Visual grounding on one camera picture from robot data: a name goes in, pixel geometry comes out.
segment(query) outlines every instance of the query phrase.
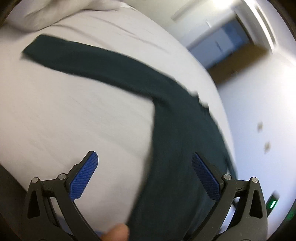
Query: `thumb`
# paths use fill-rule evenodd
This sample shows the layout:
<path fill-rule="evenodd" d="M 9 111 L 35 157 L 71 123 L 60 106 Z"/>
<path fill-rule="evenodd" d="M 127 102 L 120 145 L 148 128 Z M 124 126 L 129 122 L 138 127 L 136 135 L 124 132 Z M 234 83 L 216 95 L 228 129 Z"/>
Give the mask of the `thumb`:
<path fill-rule="evenodd" d="M 101 236 L 103 241 L 128 241 L 129 229 L 124 223 L 117 224 L 114 228 Z"/>

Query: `dark green fabric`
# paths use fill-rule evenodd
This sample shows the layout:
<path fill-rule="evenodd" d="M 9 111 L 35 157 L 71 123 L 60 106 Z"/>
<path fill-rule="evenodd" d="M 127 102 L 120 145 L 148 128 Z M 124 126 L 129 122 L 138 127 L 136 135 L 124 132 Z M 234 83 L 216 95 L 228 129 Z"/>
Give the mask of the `dark green fabric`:
<path fill-rule="evenodd" d="M 40 35 L 24 53 L 46 67 L 152 98 L 153 160 L 128 220 L 131 241 L 181 240 L 200 225 L 213 202 L 193 171 L 192 154 L 198 151 L 221 173 L 229 168 L 235 174 L 217 125 L 198 97 L 143 63 L 98 47 Z"/>

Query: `white pillow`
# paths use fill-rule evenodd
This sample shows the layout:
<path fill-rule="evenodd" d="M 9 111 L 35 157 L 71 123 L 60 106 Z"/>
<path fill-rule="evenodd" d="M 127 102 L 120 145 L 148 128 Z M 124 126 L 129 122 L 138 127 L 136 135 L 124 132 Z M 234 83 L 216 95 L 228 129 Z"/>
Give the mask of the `white pillow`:
<path fill-rule="evenodd" d="M 23 31 L 37 31 L 83 9 L 117 9 L 117 0 L 22 0 L 7 22 Z"/>

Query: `blue textured pad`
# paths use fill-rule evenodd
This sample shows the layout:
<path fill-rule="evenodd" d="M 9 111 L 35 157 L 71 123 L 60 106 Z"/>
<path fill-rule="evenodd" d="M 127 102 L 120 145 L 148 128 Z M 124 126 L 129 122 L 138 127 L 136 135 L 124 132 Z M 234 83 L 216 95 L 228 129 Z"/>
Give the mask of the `blue textured pad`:
<path fill-rule="evenodd" d="M 98 162 L 98 155 L 93 152 L 70 184 L 69 196 L 71 201 L 81 197 L 86 185 L 98 166 Z"/>
<path fill-rule="evenodd" d="M 196 153 L 193 154 L 191 163 L 195 173 L 200 179 L 209 197 L 215 201 L 219 201 L 221 197 L 220 185 L 214 178 L 210 170 L 207 168 L 205 163 Z"/>

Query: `bed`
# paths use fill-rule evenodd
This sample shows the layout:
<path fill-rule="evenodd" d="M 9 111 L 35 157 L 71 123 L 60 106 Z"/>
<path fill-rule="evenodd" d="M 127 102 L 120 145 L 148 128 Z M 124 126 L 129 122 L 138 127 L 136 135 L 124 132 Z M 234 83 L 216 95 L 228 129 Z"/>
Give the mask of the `bed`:
<path fill-rule="evenodd" d="M 32 62 L 22 50 L 40 34 L 122 53 L 198 92 L 234 164 L 227 117 L 207 71 L 164 29 L 122 4 L 81 11 L 33 33 L 0 28 L 0 164 L 25 189 L 33 177 L 53 179 L 97 152 L 98 168 L 75 203 L 94 230 L 105 232 L 128 219 L 151 161 L 152 101 Z"/>

